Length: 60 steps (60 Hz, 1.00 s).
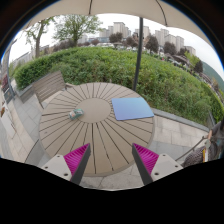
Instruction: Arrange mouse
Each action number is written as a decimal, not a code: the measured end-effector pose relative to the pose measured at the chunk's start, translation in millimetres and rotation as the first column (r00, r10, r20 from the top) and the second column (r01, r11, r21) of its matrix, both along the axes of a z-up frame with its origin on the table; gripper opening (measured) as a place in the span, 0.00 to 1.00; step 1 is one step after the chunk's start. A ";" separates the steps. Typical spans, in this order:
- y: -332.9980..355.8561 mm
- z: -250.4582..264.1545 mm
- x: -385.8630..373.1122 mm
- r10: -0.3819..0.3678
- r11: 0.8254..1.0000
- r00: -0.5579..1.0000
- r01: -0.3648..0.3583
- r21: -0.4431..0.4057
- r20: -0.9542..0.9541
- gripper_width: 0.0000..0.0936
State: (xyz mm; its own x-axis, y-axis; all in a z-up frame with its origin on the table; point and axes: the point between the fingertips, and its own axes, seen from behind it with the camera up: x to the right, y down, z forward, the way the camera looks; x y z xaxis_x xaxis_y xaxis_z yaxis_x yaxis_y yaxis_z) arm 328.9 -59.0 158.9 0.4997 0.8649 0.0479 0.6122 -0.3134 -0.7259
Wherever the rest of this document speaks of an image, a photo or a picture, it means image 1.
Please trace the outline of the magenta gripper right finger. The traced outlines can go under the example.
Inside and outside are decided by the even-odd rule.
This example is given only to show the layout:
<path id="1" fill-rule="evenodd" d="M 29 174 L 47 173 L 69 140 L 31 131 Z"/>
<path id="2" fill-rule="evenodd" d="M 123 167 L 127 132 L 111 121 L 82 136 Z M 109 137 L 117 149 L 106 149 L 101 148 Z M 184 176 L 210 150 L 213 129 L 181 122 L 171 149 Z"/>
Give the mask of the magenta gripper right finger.
<path id="1" fill-rule="evenodd" d="M 158 155 L 136 143 L 132 144 L 132 154 L 144 185 L 182 169 L 182 166 L 168 154 Z"/>

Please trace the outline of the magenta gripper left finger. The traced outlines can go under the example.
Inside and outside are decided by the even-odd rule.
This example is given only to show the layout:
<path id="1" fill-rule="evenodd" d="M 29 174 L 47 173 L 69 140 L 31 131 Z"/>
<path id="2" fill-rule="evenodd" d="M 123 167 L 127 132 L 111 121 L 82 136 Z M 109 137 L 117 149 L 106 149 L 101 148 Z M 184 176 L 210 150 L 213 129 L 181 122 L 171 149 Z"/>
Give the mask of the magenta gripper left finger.
<path id="1" fill-rule="evenodd" d="M 86 144 L 65 156 L 56 154 L 42 166 L 42 169 L 79 185 L 90 154 L 90 144 Z"/>

